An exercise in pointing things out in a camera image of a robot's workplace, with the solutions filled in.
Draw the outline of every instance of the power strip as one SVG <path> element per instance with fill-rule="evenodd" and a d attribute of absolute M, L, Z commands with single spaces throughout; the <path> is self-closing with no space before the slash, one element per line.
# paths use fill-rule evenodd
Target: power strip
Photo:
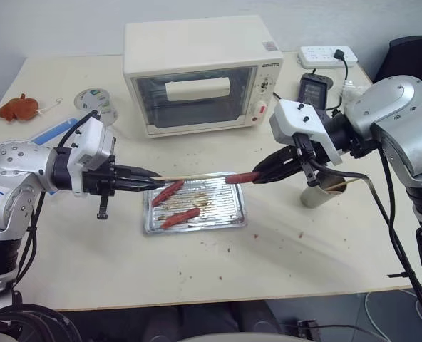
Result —
<path fill-rule="evenodd" d="M 348 46 L 302 46 L 299 48 L 298 57 L 305 69 L 344 68 L 344 63 L 333 57 L 337 49 L 344 52 L 348 67 L 356 65 L 358 59 Z"/>

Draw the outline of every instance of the oven knob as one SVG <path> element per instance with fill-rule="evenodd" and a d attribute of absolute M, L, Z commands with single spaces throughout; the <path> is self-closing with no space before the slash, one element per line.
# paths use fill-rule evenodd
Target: oven knob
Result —
<path fill-rule="evenodd" d="M 267 111 L 267 103 L 264 101 L 259 101 L 255 104 L 254 116 L 261 118 Z"/>

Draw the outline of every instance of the paper cup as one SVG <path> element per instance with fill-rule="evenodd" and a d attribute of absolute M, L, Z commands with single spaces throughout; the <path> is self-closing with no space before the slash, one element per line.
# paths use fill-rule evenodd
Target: paper cup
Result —
<path fill-rule="evenodd" d="M 332 185 L 345 182 L 346 180 L 343 177 L 319 172 L 317 173 L 317 178 L 320 181 L 320 185 L 317 185 L 316 187 L 307 187 L 303 190 L 302 195 L 299 198 L 300 201 L 302 201 L 302 204 L 307 208 L 317 208 L 318 206 L 331 200 L 333 197 L 336 197 L 346 191 L 346 184 L 331 191 L 324 190 Z"/>

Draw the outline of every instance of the brown plush toy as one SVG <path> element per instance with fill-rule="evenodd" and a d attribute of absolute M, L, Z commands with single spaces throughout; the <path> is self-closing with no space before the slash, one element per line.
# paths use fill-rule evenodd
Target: brown plush toy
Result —
<path fill-rule="evenodd" d="M 21 98 L 12 98 L 8 103 L 0 107 L 0 117 L 7 121 L 13 119 L 32 119 L 38 110 L 38 102 L 33 98 L 26 98 L 21 94 Z"/>

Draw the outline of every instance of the blue tape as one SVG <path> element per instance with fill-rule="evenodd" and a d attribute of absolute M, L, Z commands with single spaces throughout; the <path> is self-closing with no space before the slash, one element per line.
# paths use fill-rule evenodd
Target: blue tape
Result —
<path fill-rule="evenodd" d="M 54 139 L 58 135 L 69 130 L 77 122 L 78 120 L 76 120 L 75 118 L 64 121 L 63 123 L 60 123 L 56 127 L 53 127 L 50 130 L 47 130 L 46 132 L 41 133 L 38 137 L 32 139 L 32 142 L 36 143 L 37 145 L 42 145 L 44 143 L 47 143 L 49 140 Z"/>

